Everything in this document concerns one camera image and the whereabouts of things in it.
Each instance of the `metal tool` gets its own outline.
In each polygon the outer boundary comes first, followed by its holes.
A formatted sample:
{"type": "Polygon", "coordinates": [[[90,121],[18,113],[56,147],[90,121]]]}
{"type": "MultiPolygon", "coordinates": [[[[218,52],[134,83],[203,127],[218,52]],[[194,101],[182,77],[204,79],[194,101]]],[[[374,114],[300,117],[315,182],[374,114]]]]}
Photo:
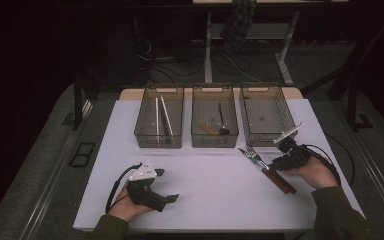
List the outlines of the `metal tool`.
{"type": "Polygon", "coordinates": [[[230,133],[230,130],[226,127],[226,124],[224,123],[223,112],[221,111],[221,102],[219,102],[218,107],[219,107],[219,113],[220,113],[220,119],[221,119],[221,128],[219,130],[219,133],[221,135],[227,135],[230,133]]]}
{"type": "Polygon", "coordinates": [[[241,148],[238,149],[248,160],[252,162],[252,164],[254,164],[254,166],[258,168],[258,170],[263,172],[264,175],[266,175],[280,190],[282,190],[283,193],[295,194],[297,192],[297,190],[284,178],[282,178],[282,176],[280,176],[276,171],[270,169],[269,166],[261,159],[261,157],[252,147],[247,146],[248,151],[245,151],[241,148]]]}

